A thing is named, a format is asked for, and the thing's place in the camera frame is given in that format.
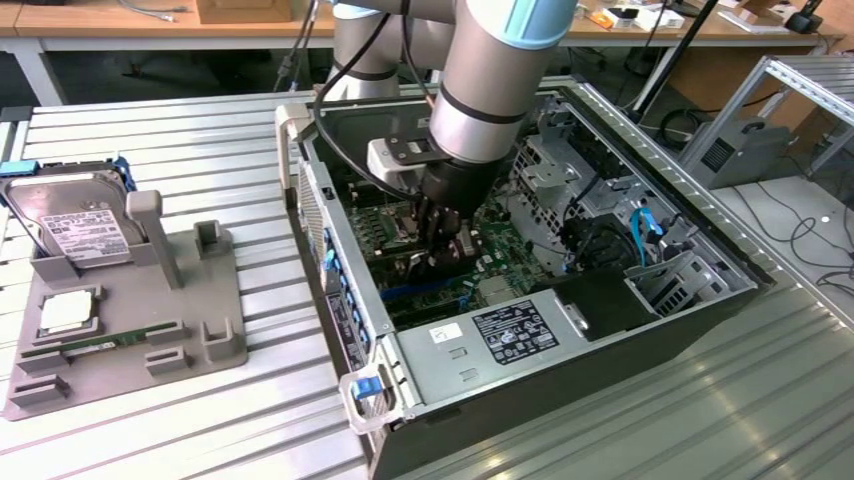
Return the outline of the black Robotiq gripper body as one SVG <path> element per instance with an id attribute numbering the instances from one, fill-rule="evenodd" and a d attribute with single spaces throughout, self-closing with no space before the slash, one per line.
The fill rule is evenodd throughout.
<path id="1" fill-rule="evenodd" d="M 458 273 L 477 260 L 481 248 L 473 233 L 474 215 L 498 173 L 498 161 L 476 164 L 449 160 L 426 166 L 413 204 L 423 251 L 411 259 L 411 273 Z"/>

